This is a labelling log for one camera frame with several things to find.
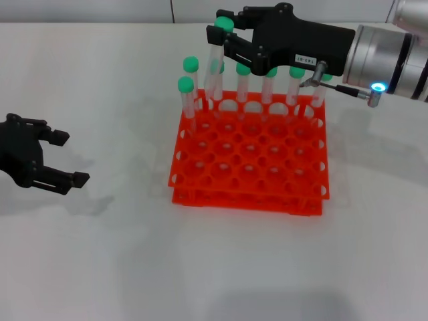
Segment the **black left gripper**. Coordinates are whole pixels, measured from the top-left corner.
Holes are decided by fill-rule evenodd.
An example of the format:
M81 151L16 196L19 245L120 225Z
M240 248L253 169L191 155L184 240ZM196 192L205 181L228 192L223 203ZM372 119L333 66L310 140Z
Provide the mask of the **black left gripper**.
M39 140L63 146L69 137L65 131L52 130L45 120L9 113L1 123L1 170L23 188L35 187L61 195L67 195L72 188L81 189L90 178L88 173L43 166Z

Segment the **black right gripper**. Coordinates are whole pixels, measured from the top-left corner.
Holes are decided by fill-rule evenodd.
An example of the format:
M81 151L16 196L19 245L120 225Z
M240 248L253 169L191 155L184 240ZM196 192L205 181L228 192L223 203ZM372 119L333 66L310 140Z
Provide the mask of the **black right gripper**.
M356 34L353 29L300 19L289 3L245 6L238 13L218 9L216 17L231 19L235 28L253 30L250 42L220 27L206 28L208 43L220 46L225 57L258 76L279 66L314 71L319 62L326 64L327 74L341 76Z

